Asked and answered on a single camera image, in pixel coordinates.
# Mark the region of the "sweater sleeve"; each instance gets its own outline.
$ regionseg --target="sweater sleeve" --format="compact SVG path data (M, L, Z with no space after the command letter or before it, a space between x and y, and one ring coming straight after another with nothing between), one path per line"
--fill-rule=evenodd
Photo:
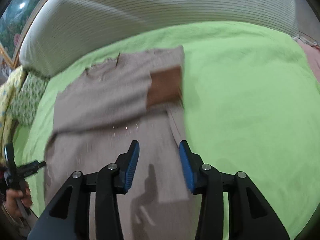
M84 72L57 96L53 133L116 125L179 98L183 49L163 51L122 54Z

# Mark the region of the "pink cloth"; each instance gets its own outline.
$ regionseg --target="pink cloth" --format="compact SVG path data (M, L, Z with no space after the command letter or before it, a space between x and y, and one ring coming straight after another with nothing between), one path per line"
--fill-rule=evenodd
M14 36L14 38L13 38L13 44L14 44L15 46L17 46L17 44L18 44L19 38L20 38L20 34L17 33L17 34Z
M310 45L304 44L301 40L297 40L297 43L302 47L307 55L310 68L318 82L320 82L320 51Z

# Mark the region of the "beige sweater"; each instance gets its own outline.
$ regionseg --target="beige sweater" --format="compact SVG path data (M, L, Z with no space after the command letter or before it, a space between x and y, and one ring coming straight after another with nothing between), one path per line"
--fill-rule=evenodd
M181 85L172 67L183 59L182 47L120 54L92 66L58 95L45 153L47 203L74 171L97 172L138 140L132 188L118 196L124 239L195 237L200 199L185 186L178 151L185 137L183 109L168 103Z

